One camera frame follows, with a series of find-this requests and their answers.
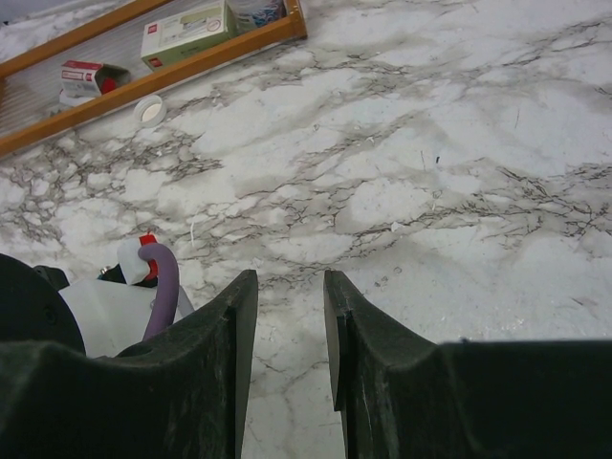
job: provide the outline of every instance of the black round object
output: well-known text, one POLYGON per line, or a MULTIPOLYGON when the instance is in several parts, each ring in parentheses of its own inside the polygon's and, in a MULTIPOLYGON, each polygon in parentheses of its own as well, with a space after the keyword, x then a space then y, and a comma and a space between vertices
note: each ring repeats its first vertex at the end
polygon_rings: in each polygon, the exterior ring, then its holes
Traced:
POLYGON ((85 353, 77 321, 59 293, 34 269, 0 253, 0 341, 27 339, 85 353))

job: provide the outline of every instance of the green and white box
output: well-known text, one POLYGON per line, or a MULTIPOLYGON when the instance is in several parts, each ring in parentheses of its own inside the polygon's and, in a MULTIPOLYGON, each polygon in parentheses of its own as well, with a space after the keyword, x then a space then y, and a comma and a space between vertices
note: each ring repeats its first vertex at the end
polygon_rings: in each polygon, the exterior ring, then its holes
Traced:
POLYGON ((160 70, 235 36, 230 8, 218 0, 144 26, 141 57, 160 70))

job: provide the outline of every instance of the marble countertop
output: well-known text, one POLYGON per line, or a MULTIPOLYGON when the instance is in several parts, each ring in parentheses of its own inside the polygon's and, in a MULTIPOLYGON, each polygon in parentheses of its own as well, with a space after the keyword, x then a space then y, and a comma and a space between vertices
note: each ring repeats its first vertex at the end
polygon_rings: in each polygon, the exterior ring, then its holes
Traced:
POLYGON ((95 276, 152 230, 197 304, 257 269, 245 458, 343 457, 325 269, 435 341, 612 333, 612 3, 304 10, 308 40, 164 93, 163 125, 125 109, 0 163, 27 263, 95 276))

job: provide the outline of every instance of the wooden tray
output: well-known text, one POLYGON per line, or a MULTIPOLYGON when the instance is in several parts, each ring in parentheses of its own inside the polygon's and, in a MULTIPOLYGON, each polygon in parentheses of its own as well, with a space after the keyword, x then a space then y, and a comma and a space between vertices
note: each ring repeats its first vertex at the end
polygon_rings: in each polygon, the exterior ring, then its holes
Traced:
MULTIPOLYGON (((44 45, 0 64, 0 113, 5 112, 4 115, 6 115, 11 109, 9 106, 3 107, 3 102, 8 100, 8 94, 5 94, 9 87, 7 84, 8 77, 18 76, 19 73, 27 72, 28 69, 32 70, 32 67, 36 64, 53 58, 98 35, 112 31, 114 28, 170 2, 172 0, 135 0, 44 45)), ((299 0, 285 0, 285 5, 287 16, 272 24, 240 35, 160 71, 135 79, 115 91, 45 120, 34 121, 29 125, 24 121, 26 125, 12 129, 3 137, 0 137, 0 157, 240 56, 274 43, 293 38, 305 38, 307 36, 306 25, 299 0)), ((57 85, 59 84, 58 75, 59 69, 57 69, 57 85)))

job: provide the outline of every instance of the red and white carton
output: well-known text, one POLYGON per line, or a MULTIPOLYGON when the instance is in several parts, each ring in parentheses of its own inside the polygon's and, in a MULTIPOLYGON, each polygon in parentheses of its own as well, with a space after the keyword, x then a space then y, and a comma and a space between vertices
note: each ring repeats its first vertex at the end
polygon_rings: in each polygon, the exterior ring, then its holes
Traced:
POLYGON ((130 73, 116 65, 69 60, 61 66, 61 87, 70 98, 96 98, 129 82, 130 73))

